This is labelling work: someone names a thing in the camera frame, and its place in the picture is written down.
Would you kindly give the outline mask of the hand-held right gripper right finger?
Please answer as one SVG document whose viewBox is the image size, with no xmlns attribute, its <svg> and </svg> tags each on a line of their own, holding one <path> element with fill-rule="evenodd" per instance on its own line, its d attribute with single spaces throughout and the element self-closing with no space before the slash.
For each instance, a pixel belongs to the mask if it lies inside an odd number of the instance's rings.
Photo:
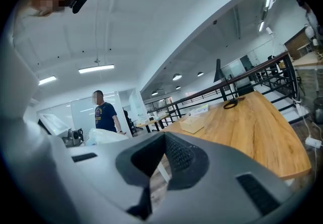
<svg viewBox="0 0 323 224">
<path fill-rule="evenodd" d="M 164 148 L 172 178 L 152 223 L 284 223 L 305 197 L 232 147 L 167 132 Z"/>
</svg>

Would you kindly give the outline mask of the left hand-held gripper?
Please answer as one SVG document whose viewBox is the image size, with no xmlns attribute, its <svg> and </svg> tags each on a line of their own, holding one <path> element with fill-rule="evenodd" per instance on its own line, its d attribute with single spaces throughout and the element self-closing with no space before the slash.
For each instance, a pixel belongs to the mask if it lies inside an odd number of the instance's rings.
<svg viewBox="0 0 323 224">
<path fill-rule="evenodd" d="M 66 147 L 76 147 L 84 143 L 82 129 L 73 130 L 72 127 L 53 114 L 40 113 L 38 118 L 38 124 L 48 134 L 61 138 Z"/>
</svg>

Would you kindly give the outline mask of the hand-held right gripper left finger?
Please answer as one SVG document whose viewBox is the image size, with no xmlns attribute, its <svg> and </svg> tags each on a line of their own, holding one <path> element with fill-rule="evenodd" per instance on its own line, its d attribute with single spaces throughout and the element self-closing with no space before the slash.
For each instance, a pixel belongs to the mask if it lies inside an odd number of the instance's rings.
<svg viewBox="0 0 323 224">
<path fill-rule="evenodd" d="M 162 133 L 75 148 L 55 139 L 62 191 L 54 222 L 163 223 L 164 212 L 151 210 L 149 184 L 163 153 Z"/>
</svg>

